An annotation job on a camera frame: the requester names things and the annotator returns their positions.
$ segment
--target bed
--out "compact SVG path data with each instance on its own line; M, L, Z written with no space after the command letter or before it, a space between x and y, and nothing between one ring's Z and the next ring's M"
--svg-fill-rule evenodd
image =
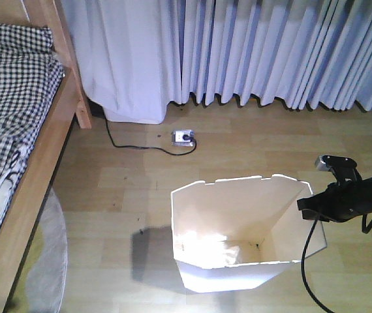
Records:
M0 312L2 312L73 117L76 114L81 128L91 128L91 115L59 0L0 0L0 23L47 26L54 42L55 55L63 65L60 67L54 62L52 72L55 72L57 91L53 95L50 109L46 111L46 118L41 123L42 127L35 138L35 145L31 148L25 172L19 180L5 217L2 217L0 227Z

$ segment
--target white box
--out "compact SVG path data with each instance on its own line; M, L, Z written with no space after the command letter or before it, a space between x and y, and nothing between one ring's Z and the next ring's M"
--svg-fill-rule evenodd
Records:
M300 262L311 220L296 201L308 183L284 175L197 181L172 191L173 253L186 288L256 288ZM322 224L307 256L326 248Z

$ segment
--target black and white checkered fabric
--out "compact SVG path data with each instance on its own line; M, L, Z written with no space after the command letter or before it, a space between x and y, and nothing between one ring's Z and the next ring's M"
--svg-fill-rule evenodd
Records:
M0 24L0 225L63 77L47 28Z

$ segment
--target white curtain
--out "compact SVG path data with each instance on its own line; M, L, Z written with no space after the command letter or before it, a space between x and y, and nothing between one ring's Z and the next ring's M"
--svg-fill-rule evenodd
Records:
M161 123L191 93L372 108L370 0L62 2L86 93L111 121Z

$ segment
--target wooden floor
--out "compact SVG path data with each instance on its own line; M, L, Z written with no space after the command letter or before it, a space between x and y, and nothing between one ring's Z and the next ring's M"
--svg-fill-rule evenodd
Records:
M334 181L313 165L323 154L353 158L363 178L371 177L372 112L191 102L169 105L161 125L111 125L119 144L174 151L186 150L170 143L170 132L182 128L196 132L198 149L179 157L114 149L102 119L93 130L73 128L54 182L69 234L61 313L322 312L297 264L255 290L186 290L172 259L170 191L201 179L283 173L322 192ZM307 260L315 293L335 312L372 312L372 232L363 234L360 224L325 223L328 248Z

